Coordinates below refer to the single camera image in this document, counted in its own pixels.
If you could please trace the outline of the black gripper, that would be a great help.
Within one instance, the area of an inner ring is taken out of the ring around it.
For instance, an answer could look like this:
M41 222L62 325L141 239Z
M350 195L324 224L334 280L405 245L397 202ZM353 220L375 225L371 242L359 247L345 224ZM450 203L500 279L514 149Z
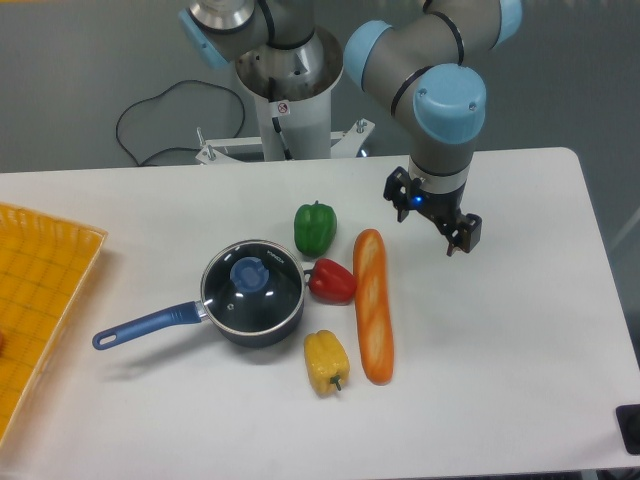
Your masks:
M482 218L460 212L464 187L462 172L420 177L397 167L385 181L383 198L393 204L398 222L403 222L411 211L432 221L447 239L446 255L452 257L457 251L470 253L481 238Z

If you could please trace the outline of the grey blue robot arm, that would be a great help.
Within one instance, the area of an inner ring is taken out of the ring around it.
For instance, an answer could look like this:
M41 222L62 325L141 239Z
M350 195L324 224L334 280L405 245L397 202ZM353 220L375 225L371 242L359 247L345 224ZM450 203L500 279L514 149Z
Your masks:
M399 218L433 222L451 251L470 252L481 218L461 210L486 87L465 65L518 30L517 1L427 1L413 23L361 25L340 44L309 1L194 1L178 15L211 68L232 65L253 96L266 160L323 159L332 147L332 89L342 76L410 134L407 168L386 180Z

